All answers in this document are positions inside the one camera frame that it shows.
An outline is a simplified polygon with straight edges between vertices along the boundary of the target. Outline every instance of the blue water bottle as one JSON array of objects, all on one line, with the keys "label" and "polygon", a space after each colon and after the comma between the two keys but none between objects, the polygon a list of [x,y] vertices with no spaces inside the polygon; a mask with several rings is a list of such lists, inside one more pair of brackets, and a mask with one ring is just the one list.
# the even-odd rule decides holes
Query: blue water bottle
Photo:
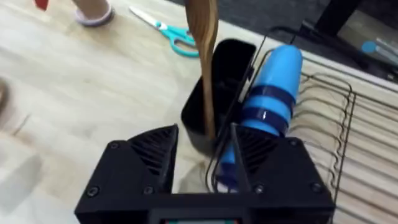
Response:
[{"label": "blue water bottle", "polygon": [[[241,112],[243,126],[275,136],[284,136],[292,119],[300,85],[303,57],[293,45],[283,45],[271,52],[263,65]],[[235,156],[230,145],[221,158],[218,180],[235,189]]]}]

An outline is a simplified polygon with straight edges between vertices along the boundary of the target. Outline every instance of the wooden spoon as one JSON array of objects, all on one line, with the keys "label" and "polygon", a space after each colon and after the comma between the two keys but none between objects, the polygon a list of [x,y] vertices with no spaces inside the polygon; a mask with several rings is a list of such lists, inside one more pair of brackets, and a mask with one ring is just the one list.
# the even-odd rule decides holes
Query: wooden spoon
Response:
[{"label": "wooden spoon", "polygon": [[211,60],[218,31],[216,0],[185,0],[185,10],[190,33],[195,39],[201,63],[205,126],[207,135],[216,136],[214,124],[213,94],[211,84]]}]

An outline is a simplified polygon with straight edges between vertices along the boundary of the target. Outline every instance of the scissor blade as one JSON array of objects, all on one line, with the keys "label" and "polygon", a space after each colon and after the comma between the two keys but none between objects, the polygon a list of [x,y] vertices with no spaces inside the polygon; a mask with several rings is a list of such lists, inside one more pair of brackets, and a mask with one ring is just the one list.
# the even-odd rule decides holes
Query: scissor blade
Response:
[{"label": "scissor blade", "polygon": [[135,7],[132,7],[132,6],[130,6],[129,9],[136,16],[140,17],[140,19],[142,19],[143,21],[146,21],[148,24],[150,24],[150,25],[152,25],[152,26],[157,28],[156,25],[157,25],[158,21],[156,19],[154,19],[152,16],[150,16],[150,15],[148,15],[148,14],[142,12],[141,10],[139,10],[139,9],[137,9]]}]

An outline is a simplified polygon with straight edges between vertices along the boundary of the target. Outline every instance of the metal wire rack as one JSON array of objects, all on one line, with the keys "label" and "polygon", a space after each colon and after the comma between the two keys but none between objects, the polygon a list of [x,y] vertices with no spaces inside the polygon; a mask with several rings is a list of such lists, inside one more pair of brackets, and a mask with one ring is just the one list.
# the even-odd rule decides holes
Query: metal wire rack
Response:
[{"label": "metal wire rack", "polygon": [[334,195],[333,223],[398,223],[397,127],[398,107],[335,76],[302,74],[288,135],[305,142]]}]

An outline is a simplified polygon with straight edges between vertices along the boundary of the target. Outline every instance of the light wood surface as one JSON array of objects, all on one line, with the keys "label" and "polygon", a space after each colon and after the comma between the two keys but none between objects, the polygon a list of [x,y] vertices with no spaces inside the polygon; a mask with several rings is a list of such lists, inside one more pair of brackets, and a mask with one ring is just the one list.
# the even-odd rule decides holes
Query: light wood surface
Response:
[{"label": "light wood surface", "polygon": [[[70,0],[52,1],[47,12],[30,0],[0,2],[0,77],[10,93],[0,115],[0,223],[77,223],[73,209],[106,143],[173,123],[181,130],[173,191],[205,191],[208,159],[192,148],[180,121],[201,75],[200,62],[177,55],[167,39],[128,11],[133,5],[186,27],[184,8],[163,0],[111,4],[116,10],[111,23],[85,29],[75,22]],[[262,40],[220,21],[216,42],[225,38],[257,46]],[[278,45],[267,40],[261,55]],[[345,123],[348,139],[342,135],[347,147],[335,223],[397,223],[398,113],[385,104],[398,106],[398,87],[303,54],[304,73],[340,78],[343,82],[318,75],[335,86],[347,88],[348,82],[361,94],[354,101],[353,93],[347,96],[311,79],[300,87],[302,103],[291,124],[290,135],[307,142],[331,187],[328,170],[341,141],[341,126],[334,121]],[[349,119],[339,108],[347,108],[351,117],[349,133]],[[318,129],[294,128],[298,125]]]},{"label": "light wood surface", "polygon": [[213,87],[211,81],[211,60],[218,32],[218,9],[216,0],[185,0],[185,11],[189,30],[195,39],[200,57],[203,79],[203,105],[206,133],[210,139],[216,136]]}]

